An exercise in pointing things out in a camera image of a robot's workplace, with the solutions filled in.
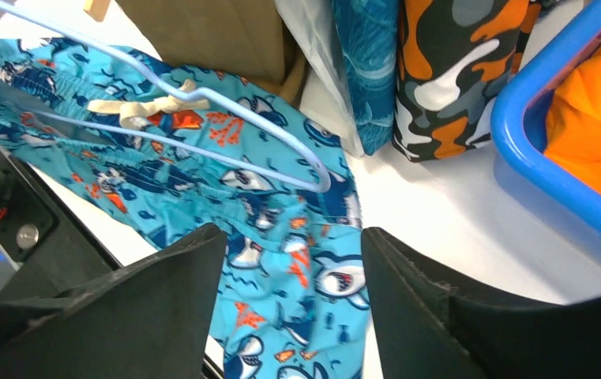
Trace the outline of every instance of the blue hanger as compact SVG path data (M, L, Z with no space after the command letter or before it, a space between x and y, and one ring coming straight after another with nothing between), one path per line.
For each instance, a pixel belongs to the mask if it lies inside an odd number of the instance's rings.
M18 9L15 6L7 4L6 2L0 1L0 10L13 14L16 17L19 17L23 20L30 21L33 24L37 24L39 26L50 29L54 32L57 32L63 36L74 39L77 42L83 43L84 45L88 45L98 51L103 52L104 54L110 55L113 58L117 58L121 61L124 61L127 65L136 69L142 76L146 77L150 82L156 85L156 87L165 91L168 95L174 96L177 99L185 100L187 102L195 102L201 99L209 99L214 103L219 104L220 106L228 109L234 114L238 115L240 118L247 120L248 122L254 124L260 129L263 129L265 132L272 134L274 137L278 138L280 141L285 143L288 147L292 148L296 151L300 156L302 156L307 163L317 172L319 177L319 183L308 182L302 179L294 178L285 174L281 174L280 172L269 170L268 168L263 168L260 166L256 166L254 164L243 162L240 160L232 159L227 156L223 156L221 154L215 152L209 152L202 148L197 148L194 146L190 146L187 144L183 144L178 141L174 141L170 138L157 136L151 133L145 133L136 130L123 129L114 126L106 126L94 122L85 122L80 120L74 120L71 118L66 118L59 116L57 114L52 114L44 111L32 111L33 113L41 114L48 118L53 118L55 120L59 120L61 122L70 122L75 125L85 126L93 129L106 130L108 132L120 133L120 134L129 134L136 137L143 137L152 140L156 140L158 142L163 142L165 144L174 145L175 147L184 148L187 151L196 152L197 154L201 154L203 156L207 156L209 158L218 160L223 163L231 164L236 167L240 167L244 170L253 171L257 174L261 174L267 176L269 178L274 178L280 180L282 182L286 182L293 186L302 188L304 190L309 190L316 193L324 193L328 191L330 188L330 174L328 170L326 170L324 164L321 160L312 152L309 148L307 148L302 142L298 140L298 138L289 134L285 130L281 129L279 126L273 124L268 119L260 116L259 114L252 112L245 107L237 104L236 102L228 99L226 96L219 94L209 88L198 88L191 92L180 91L177 88L172 87L172 85L163 81L160 77L154 74L147 66L142 64L140 61L131 57L130 55L124 53L123 51L119 51L114 49L113 47L109 47L108 45L101 43L93 38L88 36L84 36L79 32L75 32L61 26L60 24L56 24L52 21L44 21L41 17L37 17L32 14L32 12L28 12L27 10Z

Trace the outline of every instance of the silver bolt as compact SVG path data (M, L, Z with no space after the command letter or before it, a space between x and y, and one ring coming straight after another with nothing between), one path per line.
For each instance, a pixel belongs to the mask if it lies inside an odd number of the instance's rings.
M20 248L26 250L37 244L39 240L39 230L37 227L31 223L25 224L23 227L19 228L17 232L17 245Z

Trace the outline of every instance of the blue shark print shorts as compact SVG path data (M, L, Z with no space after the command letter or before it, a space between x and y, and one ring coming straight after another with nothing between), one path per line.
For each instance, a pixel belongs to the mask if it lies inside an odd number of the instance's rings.
M165 81L209 87L312 148L332 185L289 188L183 149L43 121L19 109L119 126L94 99L166 96L137 71L68 39L0 40L0 145L163 248L204 223L229 234L210 335L229 379L361 377L369 320L359 201L338 137L243 77L172 67L128 47ZM315 173L282 142L217 104L154 114L142 128L305 180Z

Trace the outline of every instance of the drawstring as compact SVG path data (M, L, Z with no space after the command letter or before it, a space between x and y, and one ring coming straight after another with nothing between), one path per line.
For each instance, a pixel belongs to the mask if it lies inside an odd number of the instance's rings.
M179 90L191 92L196 88L195 83L186 79ZM206 99L195 102L187 102L173 96L165 96L154 99L147 103L128 102L118 100L92 100L87 109L91 112L101 114L118 114L121 127L139 130L149 125L147 117L159 112L173 114L189 109L209 109L209 101Z

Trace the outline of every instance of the blue plastic bin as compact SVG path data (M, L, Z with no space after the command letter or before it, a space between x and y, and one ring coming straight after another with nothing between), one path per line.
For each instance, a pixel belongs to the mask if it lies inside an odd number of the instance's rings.
M542 154L553 90L600 42L601 0L594 0L505 86L491 129L498 184L601 265L601 195Z

